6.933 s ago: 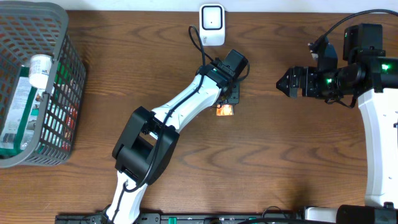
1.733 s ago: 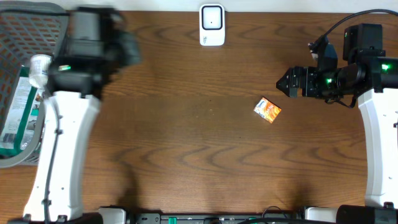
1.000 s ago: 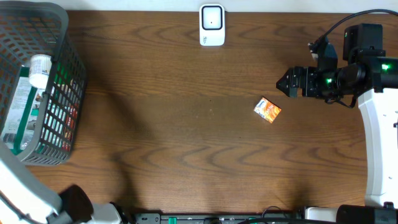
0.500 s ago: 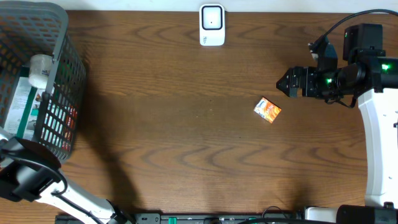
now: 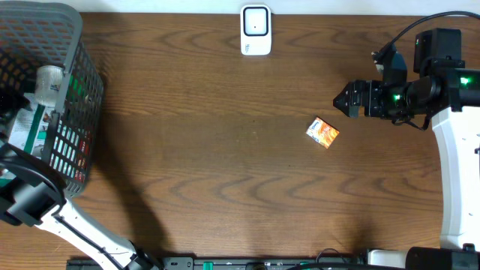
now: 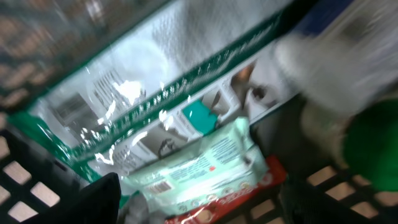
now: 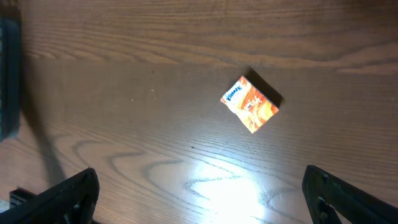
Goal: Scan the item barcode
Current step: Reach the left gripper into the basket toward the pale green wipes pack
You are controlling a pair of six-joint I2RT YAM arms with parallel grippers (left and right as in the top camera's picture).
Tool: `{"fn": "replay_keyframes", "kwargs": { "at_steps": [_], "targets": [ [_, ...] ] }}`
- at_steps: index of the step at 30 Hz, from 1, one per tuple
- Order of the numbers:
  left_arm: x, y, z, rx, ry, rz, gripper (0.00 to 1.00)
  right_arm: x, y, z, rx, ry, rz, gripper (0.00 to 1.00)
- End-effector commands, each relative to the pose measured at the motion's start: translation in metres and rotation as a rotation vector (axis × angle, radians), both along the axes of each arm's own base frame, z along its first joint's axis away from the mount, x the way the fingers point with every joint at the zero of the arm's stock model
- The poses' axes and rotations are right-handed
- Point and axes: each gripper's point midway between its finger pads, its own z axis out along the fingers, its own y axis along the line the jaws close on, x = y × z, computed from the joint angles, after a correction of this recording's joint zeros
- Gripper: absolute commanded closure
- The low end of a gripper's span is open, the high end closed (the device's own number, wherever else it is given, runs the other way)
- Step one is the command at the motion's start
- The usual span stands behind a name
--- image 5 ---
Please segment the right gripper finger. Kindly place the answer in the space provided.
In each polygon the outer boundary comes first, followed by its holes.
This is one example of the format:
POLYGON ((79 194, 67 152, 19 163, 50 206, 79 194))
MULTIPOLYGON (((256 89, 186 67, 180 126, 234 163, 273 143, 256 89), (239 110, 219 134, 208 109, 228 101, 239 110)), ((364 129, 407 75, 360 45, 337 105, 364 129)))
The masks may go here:
POLYGON ((357 82, 358 80, 354 80, 352 82, 348 82, 343 90, 338 94, 334 100, 334 104, 357 104, 359 102, 359 94, 357 92, 357 82))
POLYGON ((348 102, 343 102, 339 100, 334 100, 333 105, 336 109, 340 110, 345 116, 349 118, 358 118, 359 117, 359 105, 351 105, 348 102))

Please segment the orange white small packet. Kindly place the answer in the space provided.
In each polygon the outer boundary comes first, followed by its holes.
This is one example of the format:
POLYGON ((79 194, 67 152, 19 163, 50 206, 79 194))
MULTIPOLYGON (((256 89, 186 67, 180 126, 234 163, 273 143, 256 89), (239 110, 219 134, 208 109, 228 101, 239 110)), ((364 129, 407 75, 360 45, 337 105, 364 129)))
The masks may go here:
POLYGON ((306 134, 310 138, 326 149, 331 146, 339 133, 340 132, 336 128, 319 117, 316 117, 306 130, 306 134))

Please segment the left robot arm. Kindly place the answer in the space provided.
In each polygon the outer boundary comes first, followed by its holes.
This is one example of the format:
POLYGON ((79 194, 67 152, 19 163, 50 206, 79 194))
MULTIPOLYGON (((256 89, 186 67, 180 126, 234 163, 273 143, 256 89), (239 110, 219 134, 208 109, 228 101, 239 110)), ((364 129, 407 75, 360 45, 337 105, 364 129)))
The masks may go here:
POLYGON ((1 145, 1 220, 50 232, 77 247, 102 269, 162 269, 163 264, 86 214, 65 194, 63 170, 8 142, 1 145))

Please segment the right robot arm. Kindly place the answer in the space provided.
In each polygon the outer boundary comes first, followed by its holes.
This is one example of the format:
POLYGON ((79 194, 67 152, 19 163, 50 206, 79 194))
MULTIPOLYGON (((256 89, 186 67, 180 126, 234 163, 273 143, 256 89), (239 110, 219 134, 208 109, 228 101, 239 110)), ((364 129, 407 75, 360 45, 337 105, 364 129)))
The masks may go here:
POLYGON ((391 46, 378 65, 382 80, 354 80, 333 100, 350 118, 367 117, 434 132, 442 174, 443 214, 438 248, 371 249, 370 269, 479 268, 479 71, 461 58, 461 31, 435 28, 415 37, 413 70, 407 80, 401 54, 391 46))

